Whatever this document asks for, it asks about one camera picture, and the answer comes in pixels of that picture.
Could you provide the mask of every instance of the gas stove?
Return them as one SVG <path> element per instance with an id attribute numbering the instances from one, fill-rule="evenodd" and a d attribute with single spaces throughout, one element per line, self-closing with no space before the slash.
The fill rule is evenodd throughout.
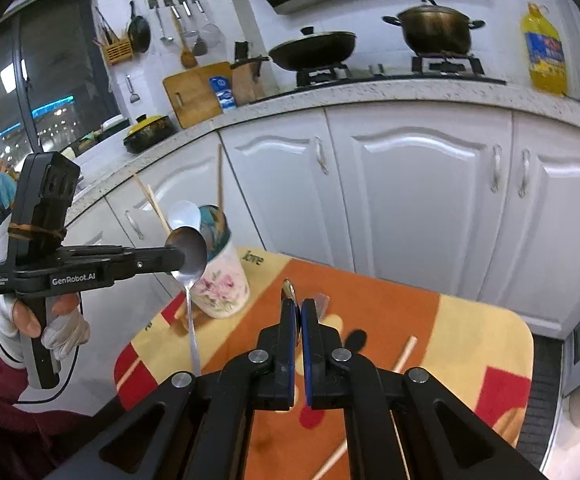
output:
<path id="1" fill-rule="evenodd" d="M 384 65 L 371 65 L 369 72 L 353 72 L 343 63 L 320 67 L 314 70 L 301 70 L 296 73 L 296 88 L 287 92 L 271 95 L 255 102 L 266 101 L 275 97 L 310 91 L 327 86 L 339 86 L 350 83 L 369 81 L 388 81 L 406 79 L 452 79 L 461 81 L 479 81 L 505 85 L 502 79 L 485 75 L 480 59 L 475 56 L 413 56 L 412 72 L 396 73 L 385 70 Z"/>
<path id="2" fill-rule="evenodd" d="M 438 73 L 438 75 L 461 74 L 483 76 L 481 60 L 475 56 L 428 54 L 412 56 L 412 74 Z"/>
<path id="3" fill-rule="evenodd" d="M 296 73 L 297 88 L 318 86 L 346 79 L 352 79 L 352 73 L 347 65 L 343 63 L 335 63 L 319 68 L 306 68 Z"/>

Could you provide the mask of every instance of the orange tablecloth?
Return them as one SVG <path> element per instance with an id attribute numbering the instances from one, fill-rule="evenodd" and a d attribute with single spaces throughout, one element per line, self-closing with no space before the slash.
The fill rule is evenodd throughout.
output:
<path id="1" fill-rule="evenodd" d="M 532 377 L 534 345 L 527 325 L 513 312 L 482 303 L 374 280 L 288 256 L 239 248 L 251 287 L 246 307 L 227 319 L 199 319 L 203 373 L 220 370 L 254 348 L 259 331 L 276 324 L 284 278 L 297 296 L 330 297 L 322 322 L 342 339 L 367 333 L 361 351 L 375 365 L 392 369 L 410 335 L 419 342 L 408 369 L 429 370 L 509 443 L 521 431 Z M 192 370 L 187 334 L 177 320 L 177 296 L 119 355 L 115 382 L 126 408 L 178 370 Z M 339 410 L 315 412 L 305 405 L 302 367 L 297 366 L 295 407 L 288 413 L 257 412 L 246 478 L 311 479 L 345 439 Z M 343 457 L 326 480 L 349 477 Z"/>

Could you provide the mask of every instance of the stove burner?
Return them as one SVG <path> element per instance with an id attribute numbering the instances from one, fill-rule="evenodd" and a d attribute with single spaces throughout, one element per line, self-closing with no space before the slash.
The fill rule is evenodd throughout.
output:
<path id="1" fill-rule="evenodd" d="M 423 73 L 423 59 L 442 59 L 440 63 L 430 63 L 428 71 L 455 74 L 465 72 L 463 63 L 453 63 L 449 59 L 465 59 L 470 62 L 470 68 L 475 76 L 484 75 L 481 60 L 474 56 L 458 56 L 455 54 L 427 54 L 426 56 L 412 56 L 412 72 Z"/>
<path id="2" fill-rule="evenodd" d="M 337 70 L 342 70 L 345 72 L 345 76 L 340 76 Z M 328 83 L 330 81 L 338 81 L 339 79 L 350 79 L 352 78 L 352 73 L 348 69 L 346 64 L 335 63 L 332 65 L 321 66 L 319 68 L 305 68 L 299 70 L 296 73 L 296 85 L 298 87 L 302 86 L 315 86 L 322 83 Z"/>

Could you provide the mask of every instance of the cutting board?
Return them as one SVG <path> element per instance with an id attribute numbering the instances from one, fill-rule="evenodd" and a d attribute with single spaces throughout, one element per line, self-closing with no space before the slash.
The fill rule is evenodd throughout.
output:
<path id="1" fill-rule="evenodd" d="M 222 113 L 209 79 L 221 75 L 231 84 L 230 63 L 214 63 L 198 66 L 185 72 L 174 74 L 163 80 L 167 98 L 182 128 L 210 119 Z"/>

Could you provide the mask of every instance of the spoon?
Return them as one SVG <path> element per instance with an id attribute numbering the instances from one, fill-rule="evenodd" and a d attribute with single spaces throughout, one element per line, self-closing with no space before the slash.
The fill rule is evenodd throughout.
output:
<path id="1" fill-rule="evenodd" d="M 154 7 L 154 12 L 157 14 L 157 19 L 159 20 L 159 26 L 161 27 L 161 41 L 163 43 L 172 43 L 174 38 L 171 36 L 166 36 L 166 30 L 163 28 L 163 22 L 161 21 L 161 13 L 159 12 L 159 7 Z"/>
<path id="2" fill-rule="evenodd" d="M 192 366 L 196 377 L 201 375 L 201 359 L 199 347 L 196 343 L 195 323 L 192 317 L 192 299 L 190 289 L 198 282 L 205 272 L 207 265 L 207 250 L 205 240 L 201 233 L 192 227 L 179 227 L 169 234 L 166 240 L 167 246 L 177 248 L 185 255 L 183 267 L 174 270 L 172 276 L 185 288 L 185 300 L 187 302 L 187 332 L 190 338 L 190 353 L 192 354 Z"/>

